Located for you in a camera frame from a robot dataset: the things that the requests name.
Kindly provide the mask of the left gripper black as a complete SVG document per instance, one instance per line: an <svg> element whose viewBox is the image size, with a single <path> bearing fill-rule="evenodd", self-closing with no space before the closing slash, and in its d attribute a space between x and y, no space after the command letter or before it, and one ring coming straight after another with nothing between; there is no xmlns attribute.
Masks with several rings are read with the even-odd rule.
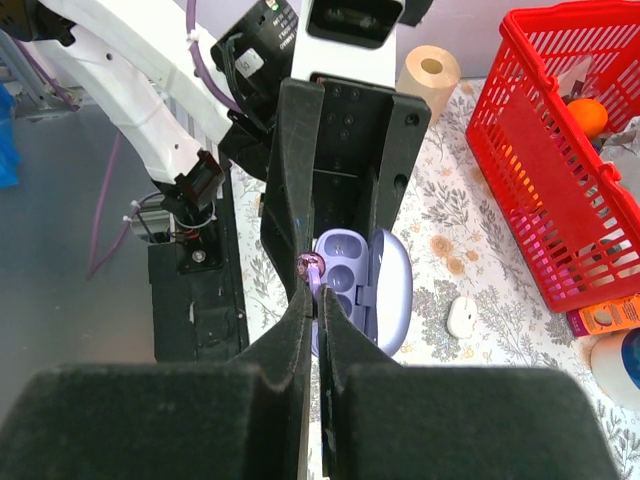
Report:
<svg viewBox="0 0 640 480"><path fill-rule="evenodd" d="M289 299L313 223L316 235L342 228L367 240L393 227L431 118L423 99L388 87L314 83L281 83L261 220Z"/></svg>

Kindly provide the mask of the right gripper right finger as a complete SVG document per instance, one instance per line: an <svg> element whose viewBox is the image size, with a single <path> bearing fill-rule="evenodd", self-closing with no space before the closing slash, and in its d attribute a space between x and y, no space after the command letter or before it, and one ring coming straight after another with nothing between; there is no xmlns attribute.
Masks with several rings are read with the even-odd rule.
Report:
<svg viewBox="0 0 640 480"><path fill-rule="evenodd" d="M607 442L567 373L406 367L318 293L323 472L332 479L614 479Z"/></svg>

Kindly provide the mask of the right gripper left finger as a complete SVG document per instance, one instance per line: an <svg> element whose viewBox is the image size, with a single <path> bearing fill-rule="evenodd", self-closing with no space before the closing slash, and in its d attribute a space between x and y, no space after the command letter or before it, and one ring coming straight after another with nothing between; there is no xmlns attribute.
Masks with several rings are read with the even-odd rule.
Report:
<svg viewBox="0 0 640 480"><path fill-rule="evenodd" d="M219 362L37 373L1 428L5 479L303 479L311 294Z"/></svg>

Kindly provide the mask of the purple earbud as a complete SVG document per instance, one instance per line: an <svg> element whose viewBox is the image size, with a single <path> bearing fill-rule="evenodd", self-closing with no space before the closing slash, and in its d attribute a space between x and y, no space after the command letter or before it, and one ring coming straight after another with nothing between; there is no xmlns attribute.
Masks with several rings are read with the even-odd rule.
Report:
<svg viewBox="0 0 640 480"><path fill-rule="evenodd" d="M296 271L299 278L308 284L312 298L317 301L322 276L326 271L323 257L316 252L301 254L297 259Z"/></svg>

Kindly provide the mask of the lavender earbud charging case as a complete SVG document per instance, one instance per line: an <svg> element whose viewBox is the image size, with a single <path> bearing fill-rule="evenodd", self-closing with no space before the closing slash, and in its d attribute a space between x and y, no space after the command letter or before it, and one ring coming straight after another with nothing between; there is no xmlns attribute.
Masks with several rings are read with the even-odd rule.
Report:
<svg viewBox="0 0 640 480"><path fill-rule="evenodd" d="M325 262L320 284L336 293L347 319L389 356L407 336L413 275L402 242L385 229L369 240L347 229L325 231L314 252Z"/></svg>

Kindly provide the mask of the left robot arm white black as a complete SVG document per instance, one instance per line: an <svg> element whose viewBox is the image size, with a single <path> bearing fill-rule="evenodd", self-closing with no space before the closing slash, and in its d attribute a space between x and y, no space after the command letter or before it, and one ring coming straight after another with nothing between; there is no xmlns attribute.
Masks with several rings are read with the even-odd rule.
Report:
<svg viewBox="0 0 640 480"><path fill-rule="evenodd" d="M124 134L178 220L212 213L235 162L266 184L261 242L286 292L324 230L397 217L431 112L395 87L396 29L425 1L261 1L217 39L172 1L5 1L37 47Z"/></svg>

